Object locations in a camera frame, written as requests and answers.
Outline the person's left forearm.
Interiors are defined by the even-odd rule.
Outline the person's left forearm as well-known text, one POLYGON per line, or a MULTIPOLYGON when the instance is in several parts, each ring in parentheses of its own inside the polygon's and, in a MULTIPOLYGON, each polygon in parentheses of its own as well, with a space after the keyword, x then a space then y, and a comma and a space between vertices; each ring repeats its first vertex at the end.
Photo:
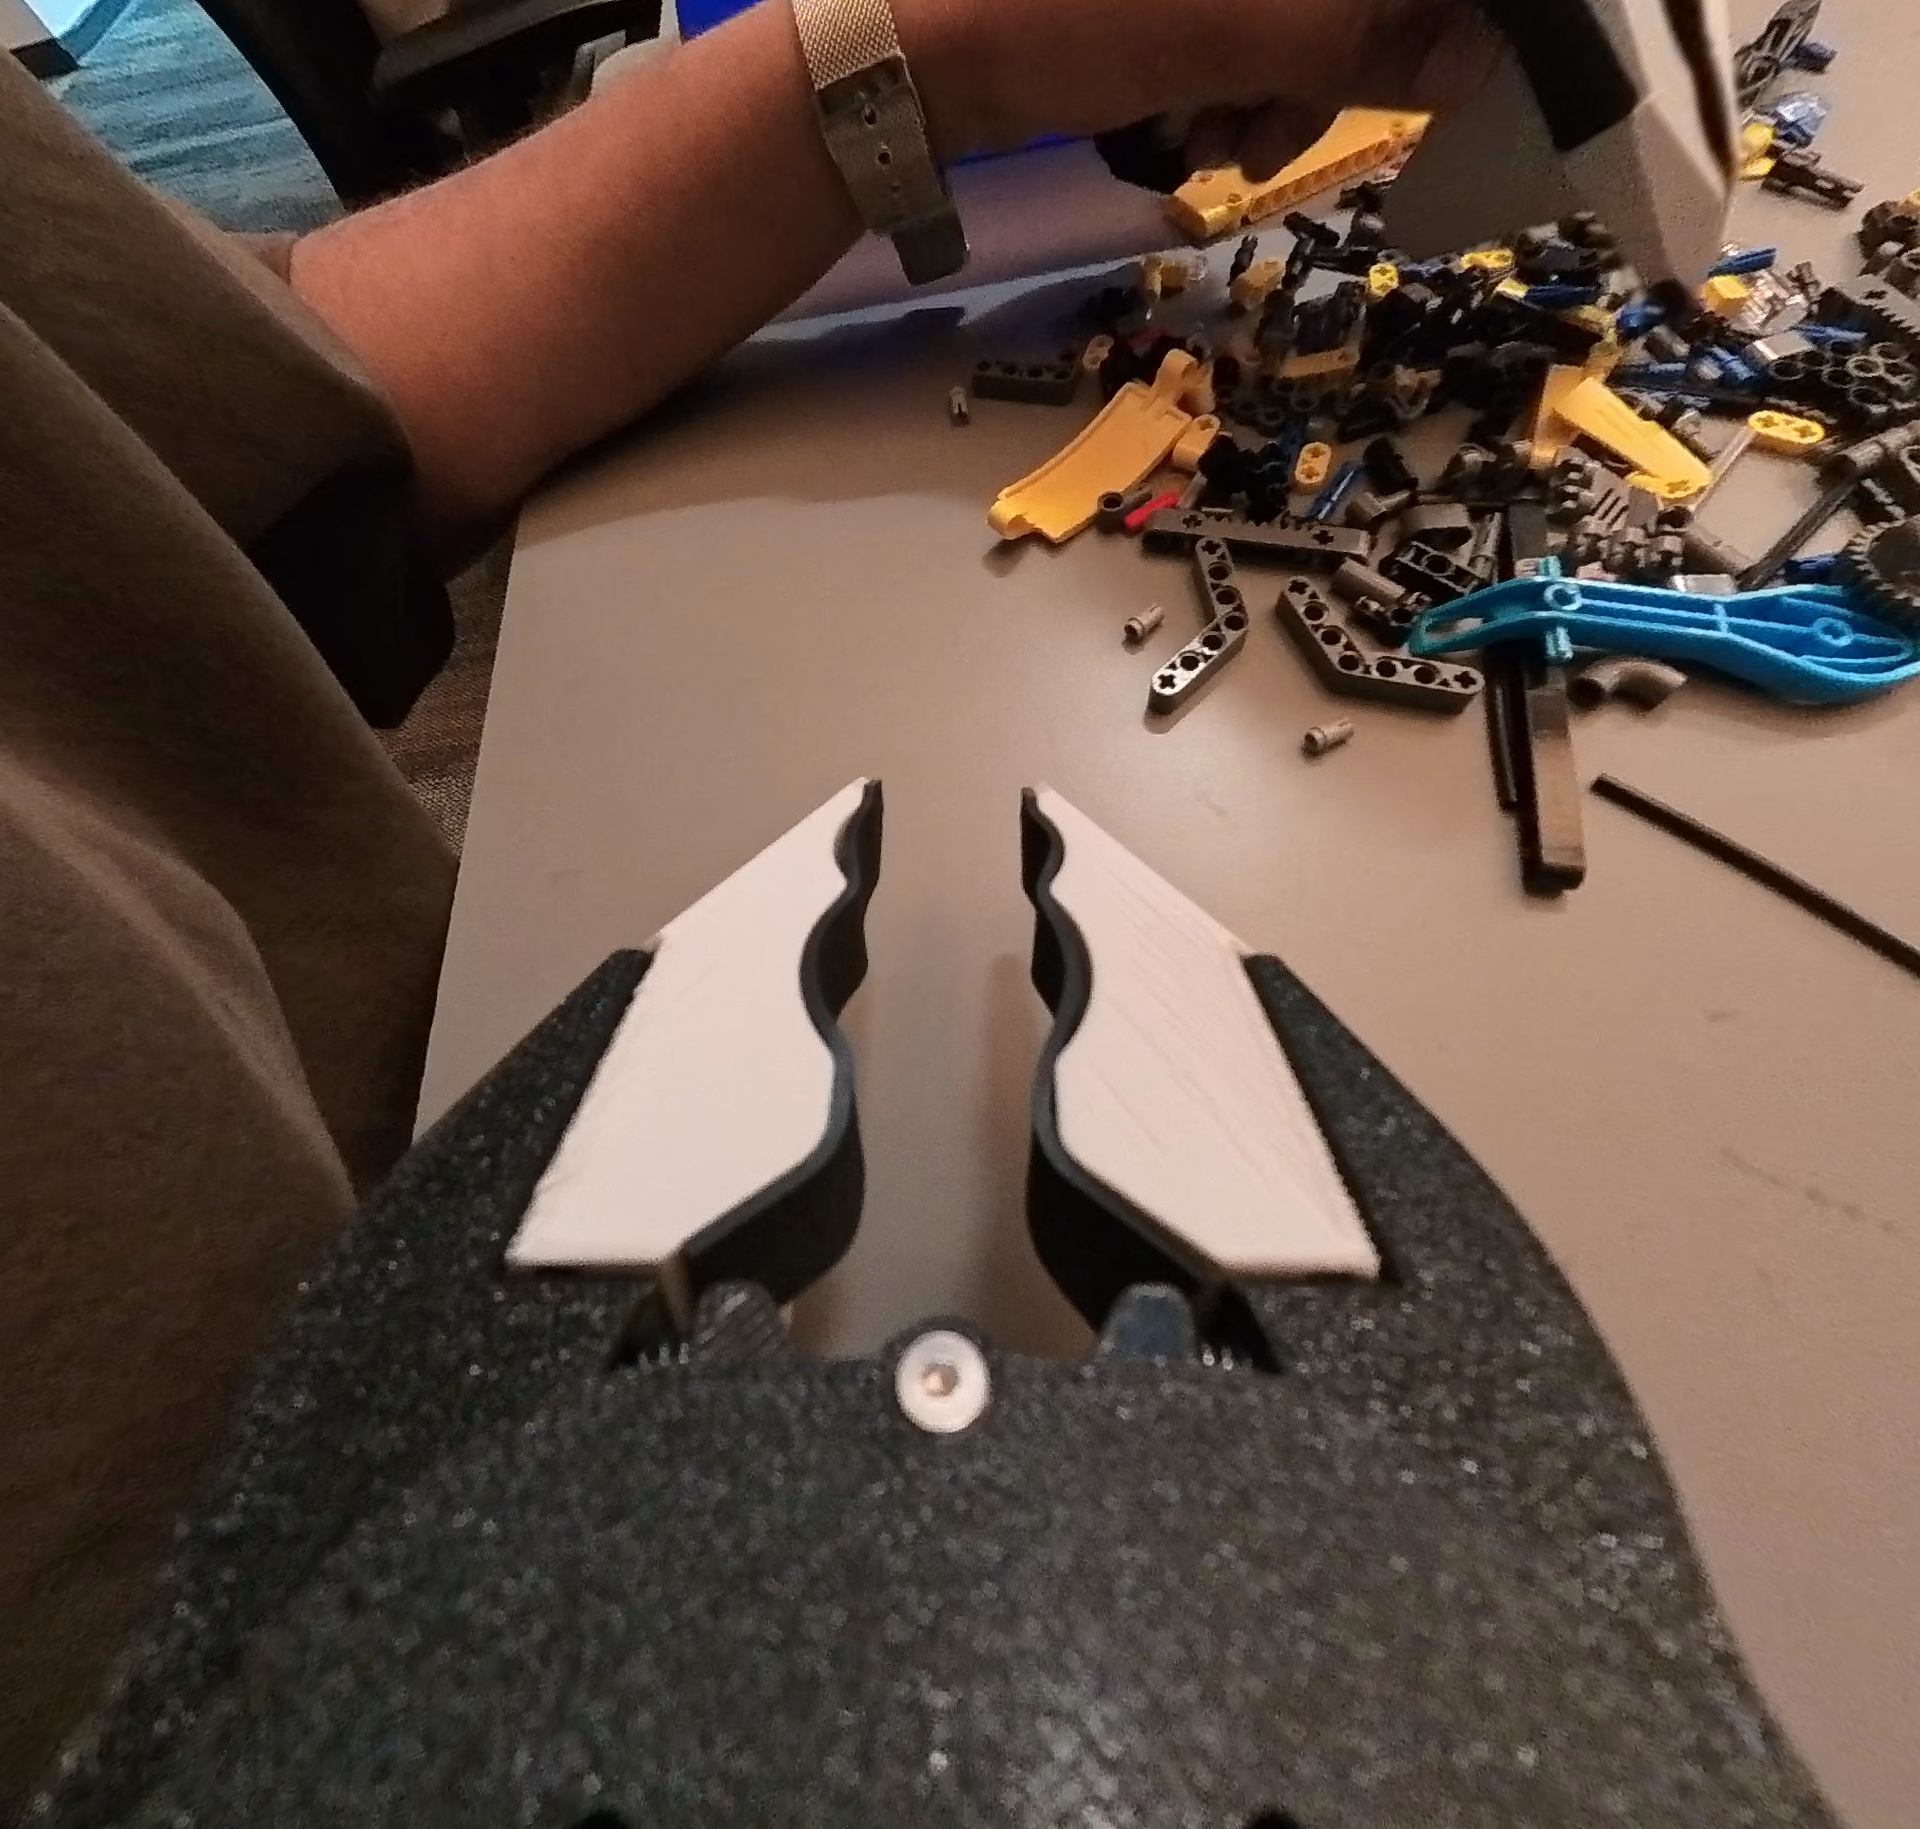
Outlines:
POLYGON ((495 155, 295 241, 290 282, 412 457, 428 533, 509 519, 859 241, 766 0, 495 155))

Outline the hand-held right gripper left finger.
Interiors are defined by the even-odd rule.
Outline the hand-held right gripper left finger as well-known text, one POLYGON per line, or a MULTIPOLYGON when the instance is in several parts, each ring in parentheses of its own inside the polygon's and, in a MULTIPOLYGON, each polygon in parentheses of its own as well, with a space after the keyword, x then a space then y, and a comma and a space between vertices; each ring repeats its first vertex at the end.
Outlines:
POLYGON ((640 951, 507 1246, 514 1274, 640 1277, 673 1326, 720 1282, 787 1308, 861 1215, 854 1063, 884 788, 856 778, 640 951))

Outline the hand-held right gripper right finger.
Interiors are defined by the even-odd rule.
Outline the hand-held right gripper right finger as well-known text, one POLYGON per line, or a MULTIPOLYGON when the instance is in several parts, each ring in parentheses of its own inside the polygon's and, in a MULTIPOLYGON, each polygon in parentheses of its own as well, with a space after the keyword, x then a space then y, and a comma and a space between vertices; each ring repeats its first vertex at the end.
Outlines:
POLYGON ((1229 1331, 1251 1288, 1377 1281, 1258 954, 1049 785, 1018 795, 1018 878, 1049 1015, 1027 1225, 1070 1308, 1098 1327, 1165 1286, 1229 1331))

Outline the pile of toy brick pieces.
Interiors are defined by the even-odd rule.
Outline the pile of toy brick pieces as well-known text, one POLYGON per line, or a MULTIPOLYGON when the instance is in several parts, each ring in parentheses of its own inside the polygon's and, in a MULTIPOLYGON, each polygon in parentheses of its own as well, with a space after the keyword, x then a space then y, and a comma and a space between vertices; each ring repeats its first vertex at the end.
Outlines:
POLYGON ((1871 529, 1913 514, 1916 194, 1861 215, 1856 282, 1721 244, 1678 296, 1647 286, 1588 208, 1412 256, 1388 234, 1410 222, 1393 191, 1408 163, 1255 229, 1143 255, 1082 300, 1065 343, 979 357, 953 388, 953 422, 980 400, 1082 393, 1094 419, 1167 351, 1206 358, 1212 446, 1106 491, 1070 536, 1215 535, 1231 554, 1320 567, 1331 586, 1350 574, 1381 642, 1533 564, 1554 529, 1574 567, 1595 560, 1605 578, 1738 586, 1695 517, 1745 448, 1821 471, 1819 505, 1761 554, 1756 585, 1818 578, 1800 541, 1830 510, 1871 529))

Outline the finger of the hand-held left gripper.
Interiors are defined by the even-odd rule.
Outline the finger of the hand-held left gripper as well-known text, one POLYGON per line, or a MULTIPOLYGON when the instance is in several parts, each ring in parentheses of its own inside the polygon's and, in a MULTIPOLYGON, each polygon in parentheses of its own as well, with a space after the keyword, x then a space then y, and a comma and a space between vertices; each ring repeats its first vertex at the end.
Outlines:
POLYGON ((1626 106, 1564 153, 1571 191, 1643 282, 1693 289, 1718 260, 1738 182, 1728 0, 1586 0, 1626 106))

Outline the grey angled toy beam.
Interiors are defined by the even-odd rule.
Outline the grey angled toy beam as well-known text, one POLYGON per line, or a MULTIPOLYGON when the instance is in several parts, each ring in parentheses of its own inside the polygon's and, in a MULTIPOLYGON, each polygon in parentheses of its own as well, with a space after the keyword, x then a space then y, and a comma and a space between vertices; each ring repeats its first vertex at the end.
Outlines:
POLYGON ((1320 685, 1398 707, 1460 712, 1481 697, 1474 664, 1381 652, 1355 642, 1331 595, 1305 574, 1288 574, 1274 616, 1320 685))
POLYGON ((1184 707, 1227 662, 1238 655, 1250 624, 1224 540, 1194 536, 1189 547, 1201 624, 1151 673, 1146 707, 1155 718, 1184 707))

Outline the yellow curved toy panel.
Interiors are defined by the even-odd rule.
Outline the yellow curved toy panel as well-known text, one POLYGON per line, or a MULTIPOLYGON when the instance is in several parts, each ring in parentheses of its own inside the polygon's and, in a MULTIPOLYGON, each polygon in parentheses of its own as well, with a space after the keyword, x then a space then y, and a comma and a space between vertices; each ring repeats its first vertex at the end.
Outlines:
POLYGON ((1106 491, 1141 484, 1172 462, 1196 465, 1219 433, 1213 364, 1187 348, 1163 355, 1151 377, 1120 383, 1089 426, 987 509, 998 536, 1063 545, 1091 524, 1106 491))

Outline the person's left hand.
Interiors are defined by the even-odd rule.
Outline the person's left hand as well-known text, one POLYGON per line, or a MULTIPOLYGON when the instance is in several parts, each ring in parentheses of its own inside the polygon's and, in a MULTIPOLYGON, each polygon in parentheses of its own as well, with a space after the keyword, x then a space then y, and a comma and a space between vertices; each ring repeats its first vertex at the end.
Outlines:
POLYGON ((1272 174, 1351 106, 1457 108, 1498 61, 1464 0, 890 0, 937 151, 1153 115, 1186 163, 1272 174))

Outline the thin black toy rod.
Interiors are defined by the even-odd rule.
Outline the thin black toy rod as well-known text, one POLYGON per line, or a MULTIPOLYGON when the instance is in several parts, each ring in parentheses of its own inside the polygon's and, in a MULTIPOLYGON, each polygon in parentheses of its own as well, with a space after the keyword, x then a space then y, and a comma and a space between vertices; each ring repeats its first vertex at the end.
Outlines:
POLYGON ((1887 963, 1901 968, 1909 977, 1918 977, 1918 946, 1892 928, 1882 927, 1856 906, 1831 896, 1826 889, 1795 875, 1790 870, 1761 856, 1759 851, 1738 844, 1719 830, 1709 826, 1697 816, 1680 813, 1666 801, 1647 795, 1638 785, 1628 785, 1621 778, 1597 775, 1590 782, 1591 795, 1609 801, 1614 807, 1631 813, 1655 830, 1661 830, 1681 844, 1731 868, 1738 878, 1747 878, 1769 889, 1804 915, 1823 921, 1826 927, 1844 934, 1847 939, 1878 954, 1887 963))

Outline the large yellow toy beam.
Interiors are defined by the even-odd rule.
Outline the large yellow toy beam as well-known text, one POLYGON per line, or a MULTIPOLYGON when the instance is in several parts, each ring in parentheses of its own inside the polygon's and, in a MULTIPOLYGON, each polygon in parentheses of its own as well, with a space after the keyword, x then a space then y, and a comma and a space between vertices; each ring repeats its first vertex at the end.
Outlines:
POLYGON ((1383 168, 1391 172, 1421 142, 1427 123, 1427 111, 1338 111, 1331 125, 1272 175, 1248 177, 1236 163, 1200 168, 1165 198, 1163 215, 1189 243, 1255 229, 1315 194, 1341 191, 1383 168))

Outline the mesh band wristwatch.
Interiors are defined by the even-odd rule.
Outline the mesh band wristwatch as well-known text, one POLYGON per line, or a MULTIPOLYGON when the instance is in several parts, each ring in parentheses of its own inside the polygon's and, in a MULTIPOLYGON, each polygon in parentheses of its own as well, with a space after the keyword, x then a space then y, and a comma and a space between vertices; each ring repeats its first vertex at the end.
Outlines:
POLYGON ((966 262, 966 239, 927 136, 889 0, 787 0, 828 160, 863 229, 913 286, 966 262))

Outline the long black toy beam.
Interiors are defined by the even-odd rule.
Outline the long black toy beam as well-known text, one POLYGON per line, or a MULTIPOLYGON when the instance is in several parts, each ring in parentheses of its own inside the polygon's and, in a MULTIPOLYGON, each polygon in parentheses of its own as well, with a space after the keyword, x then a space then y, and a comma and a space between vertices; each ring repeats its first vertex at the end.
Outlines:
POLYGON ((1502 642, 1481 659, 1498 804, 1514 816, 1521 878, 1531 896, 1564 896, 1588 871, 1569 662, 1571 642, 1560 626, 1502 642))

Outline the black office chair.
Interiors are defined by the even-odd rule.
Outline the black office chair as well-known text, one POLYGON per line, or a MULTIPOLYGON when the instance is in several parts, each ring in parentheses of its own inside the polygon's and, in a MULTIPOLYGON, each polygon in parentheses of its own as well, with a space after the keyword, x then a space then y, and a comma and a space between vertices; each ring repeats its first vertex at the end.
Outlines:
POLYGON ((581 48, 661 32, 661 0, 480 0, 391 41, 355 0, 193 1, 348 206, 438 177, 538 122, 581 48))

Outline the turquoise plastic toy tool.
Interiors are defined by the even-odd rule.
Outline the turquoise plastic toy tool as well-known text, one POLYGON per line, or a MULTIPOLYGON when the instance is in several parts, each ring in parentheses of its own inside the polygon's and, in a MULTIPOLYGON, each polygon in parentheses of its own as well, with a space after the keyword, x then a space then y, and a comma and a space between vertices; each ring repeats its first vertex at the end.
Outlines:
POLYGON ((1909 631, 1837 585, 1704 593, 1538 571, 1424 609, 1405 649, 1417 659, 1452 659, 1507 642, 1538 643, 1557 659, 1697 666, 1821 707, 1856 704, 1918 676, 1909 631))

